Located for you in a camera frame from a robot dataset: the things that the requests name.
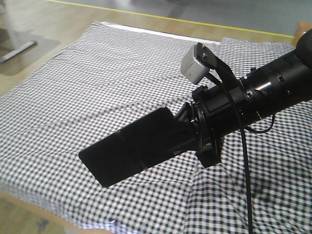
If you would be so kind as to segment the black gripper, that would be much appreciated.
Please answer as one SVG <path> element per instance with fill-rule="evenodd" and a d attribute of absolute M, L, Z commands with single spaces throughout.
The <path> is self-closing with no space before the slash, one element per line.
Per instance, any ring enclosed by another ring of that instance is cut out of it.
<path fill-rule="evenodd" d="M 223 137 L 240 128 L 261 120 L 258 101 L 262 99 L 256 91 L 258 82 L 238 80 L 228 90 L 234 105 L 219 86 L 199 86 L 192 91 L 196 116 L 199 119 L 203 146 L 196 156 L 207 168 L 221 162 Z M 141 163 L 151 168 L 176 155 L 198 147 L 196 130 L 191 123 L 193 110 L 184 103 L 176 115 L 167 107 L 160 107 L 142 118 L 140 134 Z"/>

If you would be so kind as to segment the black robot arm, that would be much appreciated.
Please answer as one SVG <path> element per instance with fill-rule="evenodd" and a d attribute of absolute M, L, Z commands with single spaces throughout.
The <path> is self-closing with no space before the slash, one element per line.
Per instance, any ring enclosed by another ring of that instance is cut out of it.
<path fill-rule="evenodd" d="M 193 101 L 176 115 L 161 107 L 144 119 L 147 141 L 139 162 L 144 168 L 186 151 L 204 167 L 221 161 L 223 138 L 312 97 L 312 33 L 296 48 L 274 61 L 236 78 L 230 67 L 202 43 L 184 57 L 182 74 L 193 84 L 208 78 L 214 87 L 198 86 Z"/>

